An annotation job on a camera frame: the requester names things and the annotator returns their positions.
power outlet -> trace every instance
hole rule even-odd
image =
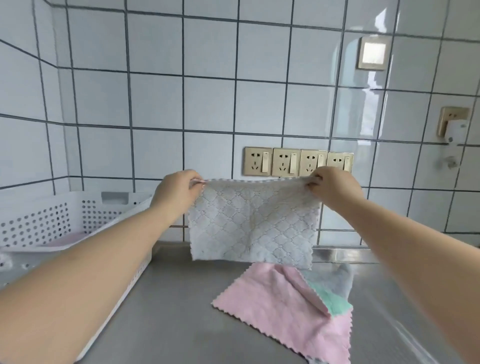
[[[352,172],[353,153],[328,153],[327,165]]]
[[[244,176],[270,176],[272,148],[247,146],[243,156]]]
[[[272,158],[272,176],[298,176],[299,158],[299,149],[274,148]]]
[[[310,176],[318,167],[327,163],[326,150],[302,149],[300,152],[299,176]]]

stack of cloths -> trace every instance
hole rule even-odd
[[[349,364],[352,282],[348,264],[319,273],[254,263],[212,305],[309,363]]]
[[[207,181],[188,215],[193,259],[311,268],[320,201],[309,181]]]

pink cloth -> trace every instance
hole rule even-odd
[[[253,263],[212,305],[304,357],[349,364],[352,311],[329,318],[311,303],[312,294],[299,272]]]

dishcloth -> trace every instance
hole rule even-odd
[[[208,181],[188,214],[192,258],[311,268],[320,201],[308,180]]]
[[[323,309],[311,303],[316,293],[309,285],[304,285],[302,272],[296,270],[298,274],[295,275],[292,270],[296,269],[254,263],[212,302],[212,306],[274,338],[309,363],[349,364],[352,307],[345,309],[343,305],[339,309],[342,314],[325,315]],[[333,290],[348,296],[353,279],[349,267],[341,265],[336,272],[320,276],[322,279],[315,282],[318,286],[333,278],[337,281],[335,287],[322,287],[336,296]],[[346,297],[338,296],[338,299],[346,301]]]

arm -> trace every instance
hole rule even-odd
[[[467,363],[480,363],[480,250],[363,197],[348,172],[320,167],[310,190],[339,213]]]
[[[150,207],[0,291],[0,363],[73,363],[159,236],[202,190],[193,170],[166,176]]]

